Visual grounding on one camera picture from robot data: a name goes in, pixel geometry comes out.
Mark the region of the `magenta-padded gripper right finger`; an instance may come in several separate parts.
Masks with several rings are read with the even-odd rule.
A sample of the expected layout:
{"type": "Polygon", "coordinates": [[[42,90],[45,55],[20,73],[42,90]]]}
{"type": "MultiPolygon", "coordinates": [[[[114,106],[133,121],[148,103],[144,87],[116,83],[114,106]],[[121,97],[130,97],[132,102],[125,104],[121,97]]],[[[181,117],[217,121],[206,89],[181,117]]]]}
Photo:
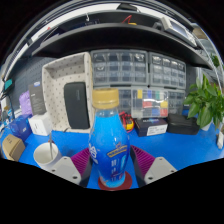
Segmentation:
{"type": "Polygon", "coordinates": [[[164,157],[154,157],[145,150],[134,145],[131,146],[130,156],[139,187],[148,185],[176,172],[176,168],[164,157]]]}

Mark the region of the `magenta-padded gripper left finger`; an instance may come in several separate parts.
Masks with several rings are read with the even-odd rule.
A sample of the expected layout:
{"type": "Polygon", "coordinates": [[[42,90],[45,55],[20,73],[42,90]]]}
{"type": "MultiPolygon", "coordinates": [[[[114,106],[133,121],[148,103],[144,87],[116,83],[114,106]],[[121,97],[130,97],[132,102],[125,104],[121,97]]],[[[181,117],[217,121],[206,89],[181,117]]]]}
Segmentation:
{"type": "Polygon", "coordinates": [[[89,149],[85,148],[72,157],[63,156],[50,171],[76,185],[86,187],[92,169],[89,149]]]}

